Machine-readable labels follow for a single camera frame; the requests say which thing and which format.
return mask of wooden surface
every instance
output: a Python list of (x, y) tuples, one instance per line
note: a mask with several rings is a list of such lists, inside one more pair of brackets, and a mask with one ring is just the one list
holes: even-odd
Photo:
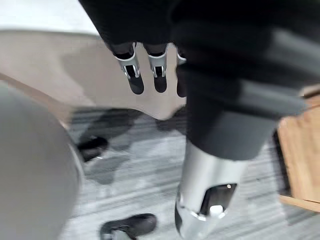
[(280, 195), (279, 199), (280, 199), (280, 202), (282, 202), (283, 204), (290, 204), (293, 206), (297, 206), (300, 208), (304, 208), (304, 209), (308, 209), (308, 210), (320, 213), (320, 204), (318, 202), (297, 199), (297, 198), (284, 196), (284, 195)]
[(281, 120), (278, 136), (292, 197), (320, 203), (320, 96), (298, 117)]

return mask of metal joint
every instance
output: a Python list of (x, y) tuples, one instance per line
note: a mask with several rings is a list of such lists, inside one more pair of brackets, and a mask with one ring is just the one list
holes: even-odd
[(133, 48), (132, 57), (130, 57), (128, 59), (121, 59), (118, 57), (115, 57), (115, 58), (118, 60), (120, 66), (121, 66), (121, 70), (124, 72), (125, 76), (128, 79), (131, 79), (131, 77), (133, 77), (133, 76), (130, 76), (129, 66), (132, 66), (132, 68), (133, 68), (134, 77), (139, 78), (140, 69), (139, 69), (139, 62), (138, 62), (135, 48)]
[[(153, 76), (155, 78), (157, 77), (165, 77), (166, 71), (167, 71), (167, 51), (168, 48), (165, 49), (164, 54), (161, 56), (152, 56), (148, 55), (149, 63), (150, 63), (150, 69), (153, 73)], [(158, 76), (157, 74), (157, 68), (161, 69), (161, 76)]]

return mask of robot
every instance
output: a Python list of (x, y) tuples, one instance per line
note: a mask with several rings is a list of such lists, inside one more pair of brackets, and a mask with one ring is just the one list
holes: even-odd
[[(136, 42), (143, 43), (146, 49), (159, 93), (167, 88), (167, 44), (176, 46), (177, 94), (187, 99), (187, 144), (175, 202), (175, 223), (182, 238), (204, 239), (227, 213), (248, 161), (259, 153), (280, 118), (298, 115), (306, 109), (299, 91), (303, 86), (319, 82), (320, 5), (308, 0), (80, 0), (80, 3), (118, 60), (135, 94), (144, 92), (135, 55)], [(81, 183), (79, 153), (45, 110), (29, 100), (21, 104), (24, 97), (14, 89), (6, 86), (1, 89), (7, 92), (0, 94), (0, 124), (6, 126), (1, 142), (9, 135), (20, 136), (16, 142), (1, 147), (8, 154), (6, 159), (15, 159), (8, 161), (7, 167), (21, 163), (18, 156), (11, 155), (15, 152), (13, 147), (29, 139), (34, 144), (24, 150), (26, 159), (30, 160), (34, 158), (33, 146), (42, 142), (46, 147), (37, 149), (37, 159), (52, 157), (54, 164), (35, 161), (30, 162), (31, 166), (19, 167), (51, 176), (54, 196), (60, 198), (53, 201), (50, 197), (53, 192), (47, 192), (47, 198), (37, 205), (45, 209), (44, 203), (50, 203), (51, 207), (34, 223), (27, 220), (26, 212), (21, 229), (42, 226), (47, 232), (45, 236), (50, 236), (46, 239), (54, 239), (71, 212)], [(44, 133), (45, 123), (50, 124), (50, 132), (55, 134)], [(57, 157), (54, 153), (58, 148), (63, 151)], [(62, 176), (58, 182), (54, 170)], [(19, 194), (28, 196), (28, 187), (37, 180), (27, 178), (22, 182), (24, 186), (15, 199), (20, 198)], [(57, 187), (61, 185), (65, 186), (64, 190)], [(36, 186), (38, 191), (45, 191), (41, 181)], [(9, 196), (10, 191), (2, 193)], [(5, 204), (3, 208), (8, 210), (8, 215), (9, 211), (30, 209), (26, 205), (1, 204)], [(51, 230), (43, 226), (45, 214), (52, 214), (55, 227)], [(22, 239), (19, 234), (17, 231), (13, 239)], [(41, 234), (44, 233), (33, 232), (24, 238), (43, 239)]]

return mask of floor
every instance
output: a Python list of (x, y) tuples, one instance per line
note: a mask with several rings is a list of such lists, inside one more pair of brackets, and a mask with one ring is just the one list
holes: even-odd
[[(155, 232), (139, 239), (180, 239), (174, 204), (185, 152), (183, 108), (167, 121), (136, 110), (82, 109), (69, 132), (76, 143), (98, 135), (110, 146), (85, 166), (86, 180), (61, 240), (99, 240), (104, 222), (139, 213), (156, 214), (159, 221)], [(287, 188), (278, 148), (274, 138), (266, 142), (208, 240), (320, 239), (319, 214), (278, 200)]]

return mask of striped carpet floor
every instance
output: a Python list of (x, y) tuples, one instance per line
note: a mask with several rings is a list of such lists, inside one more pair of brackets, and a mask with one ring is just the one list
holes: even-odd
[[(105, 137), (109, 148), (85, 166), (86, 180), (61, 240), (99, 240), (107, 221), (153, 213), (158, 227), (141, 240), (179, 240), (174, 204), (185, 153), (186, 112), (159, 121), (135, 110), (82, 109), (69, 129), (76, 143)], [(208, 240), (317, 240), (320, 215), (283, 205), (283, 166), (274, 139), (248, 166), (229, 212)]]

